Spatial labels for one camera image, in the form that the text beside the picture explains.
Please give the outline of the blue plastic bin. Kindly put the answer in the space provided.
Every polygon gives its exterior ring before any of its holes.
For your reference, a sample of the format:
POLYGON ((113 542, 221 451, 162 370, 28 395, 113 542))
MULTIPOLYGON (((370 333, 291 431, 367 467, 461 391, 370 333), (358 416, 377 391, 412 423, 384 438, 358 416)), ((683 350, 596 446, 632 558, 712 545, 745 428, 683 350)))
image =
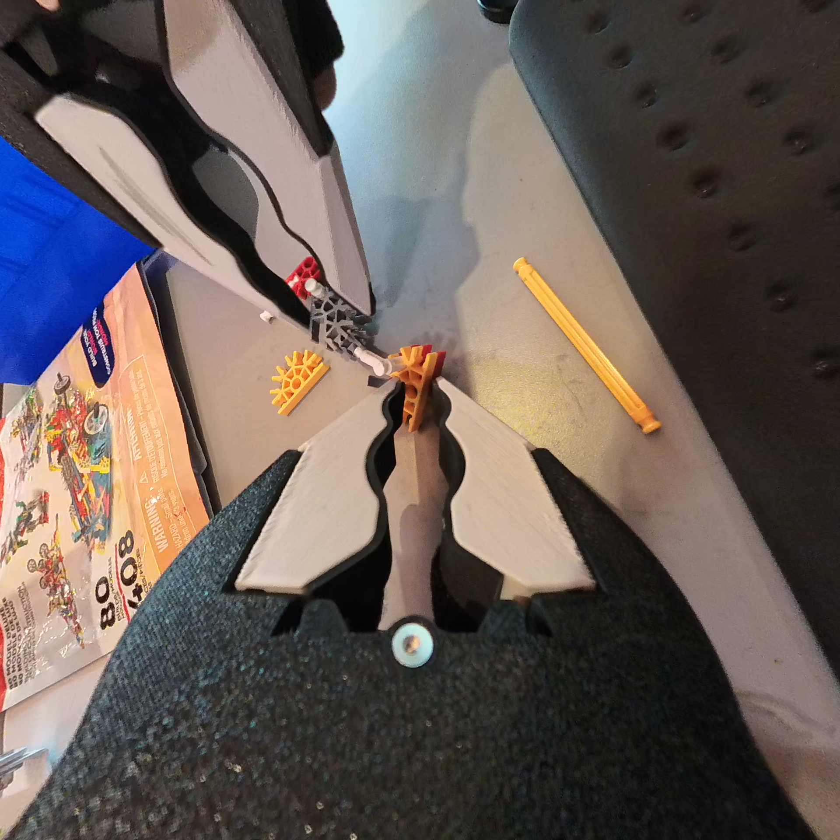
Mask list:
POLYGON ((1 141, 1 382, 30 385, 143 243, 1 141))

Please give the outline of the grey connector assembly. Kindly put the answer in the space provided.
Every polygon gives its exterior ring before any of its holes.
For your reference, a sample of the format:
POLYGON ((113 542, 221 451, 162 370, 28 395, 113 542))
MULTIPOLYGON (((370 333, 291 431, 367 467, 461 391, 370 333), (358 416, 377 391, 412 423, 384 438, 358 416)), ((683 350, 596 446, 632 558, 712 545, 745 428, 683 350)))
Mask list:
POLYGON ((304 287, 311 301, 312 340, 335 353, 356 359, 377 376, 389 375, 392 371, 390 362, 371 350, 372 335, 368 326, 372 316, 364 315, 315 279, 307 279, 304 287))

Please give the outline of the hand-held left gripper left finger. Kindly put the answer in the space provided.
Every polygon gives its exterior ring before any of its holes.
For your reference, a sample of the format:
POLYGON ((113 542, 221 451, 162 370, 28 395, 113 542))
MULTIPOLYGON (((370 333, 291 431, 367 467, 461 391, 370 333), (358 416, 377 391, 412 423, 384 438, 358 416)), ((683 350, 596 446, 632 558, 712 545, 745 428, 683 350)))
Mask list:
POLYGON ((362 573, 363 587, 384 590, 392 567, 384 488, 403 402, 403 384, 390 380, 299 447, 237 590, 312 595, 350 571, 362 573))

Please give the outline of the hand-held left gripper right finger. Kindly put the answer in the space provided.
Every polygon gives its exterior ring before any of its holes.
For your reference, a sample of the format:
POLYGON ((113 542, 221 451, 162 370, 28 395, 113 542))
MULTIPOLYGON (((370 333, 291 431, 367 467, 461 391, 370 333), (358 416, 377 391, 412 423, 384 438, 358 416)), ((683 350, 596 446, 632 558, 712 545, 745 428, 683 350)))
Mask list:
POLYGON ((535 448, 446 379, 434 388, 448 482, 440 570, 457 601, 592 591, 535 448))

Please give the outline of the red connector with white rod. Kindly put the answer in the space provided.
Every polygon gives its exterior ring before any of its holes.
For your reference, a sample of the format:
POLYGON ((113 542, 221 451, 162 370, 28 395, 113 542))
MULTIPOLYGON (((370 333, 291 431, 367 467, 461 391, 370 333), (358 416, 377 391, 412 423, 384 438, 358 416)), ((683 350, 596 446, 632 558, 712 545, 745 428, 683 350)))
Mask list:
POLYGON ((283 318, 309 325, 313 296, 307 289, 307 283, 313 280, 318 285, 322 280, 320 264, 314 257, 306 257, 283 282, 278 274, 264 265, 257 269, 256 278, 259 293, 270 301, 269 308, 259 315, 262 321, 272 323, 283 318))

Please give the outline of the yellow plastic rod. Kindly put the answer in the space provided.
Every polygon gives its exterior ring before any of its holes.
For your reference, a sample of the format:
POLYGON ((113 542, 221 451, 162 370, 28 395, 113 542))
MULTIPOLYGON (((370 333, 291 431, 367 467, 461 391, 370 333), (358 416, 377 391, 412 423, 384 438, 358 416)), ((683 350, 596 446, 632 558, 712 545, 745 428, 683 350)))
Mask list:
POLYGON ((512 268, 525 287, 536 298, 542 309, 546 311, 578 354, 642 432, 653 434, 658 431, 662 424, 654 412, 628 384, 623 375, 582 328, 538 271, 525 257, 517 259, 512 268))

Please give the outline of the yellow connector piece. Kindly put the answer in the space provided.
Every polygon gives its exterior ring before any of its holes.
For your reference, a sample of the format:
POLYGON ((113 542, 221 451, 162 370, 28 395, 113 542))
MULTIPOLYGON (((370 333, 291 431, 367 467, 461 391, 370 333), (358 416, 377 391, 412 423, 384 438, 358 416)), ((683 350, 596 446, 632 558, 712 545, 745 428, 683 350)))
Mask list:
POLYGON ((285 366, 276 367, 276 375, 271 378, 276 388, 269 392, 281 416, 291 414, 330 370, 321 355, 311 350, 295 350, 285 362, 285 366))

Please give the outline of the orange toy package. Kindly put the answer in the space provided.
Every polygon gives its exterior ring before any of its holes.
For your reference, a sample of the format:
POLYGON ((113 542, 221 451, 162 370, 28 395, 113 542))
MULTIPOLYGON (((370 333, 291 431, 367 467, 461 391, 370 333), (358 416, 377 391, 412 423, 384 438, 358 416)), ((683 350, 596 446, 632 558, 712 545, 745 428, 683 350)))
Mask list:
POLYGON ((1 708, 109 654, 208 522, 141 266, 2 419, 1 708))

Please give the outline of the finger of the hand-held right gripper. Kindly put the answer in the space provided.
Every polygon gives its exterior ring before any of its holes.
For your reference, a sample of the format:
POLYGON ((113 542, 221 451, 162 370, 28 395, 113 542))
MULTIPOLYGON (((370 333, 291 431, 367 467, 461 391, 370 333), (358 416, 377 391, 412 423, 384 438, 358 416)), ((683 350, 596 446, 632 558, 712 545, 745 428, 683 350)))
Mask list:
POLYGON ((172 258, 301 329, 308 308, 261 258, 242 225, 207 195, 188 163, 175 178, 123 115, 75 94, 54 96, 37 125, 155 238, 172 258))
POLYGON ((312 256, 370 317, 375 296, 337 141, 305 80, 284 9, 160 2, 171 84, 255 192, 259 257, 285 277, 312 256))

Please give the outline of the yellow and red connector assembly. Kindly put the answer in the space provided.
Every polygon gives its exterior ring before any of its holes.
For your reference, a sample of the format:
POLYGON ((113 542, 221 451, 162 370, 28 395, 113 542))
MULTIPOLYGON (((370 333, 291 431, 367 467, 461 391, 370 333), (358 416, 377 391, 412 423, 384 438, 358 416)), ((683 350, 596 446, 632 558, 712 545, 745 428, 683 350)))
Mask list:
POLYGON ((431 344, 413 344, 386 357, 392 362, 389 375, 404 384, 403 424, 411 433, 423 423, 433 382, 442 373, 446 355, 445 350, 433 350, 431 344))

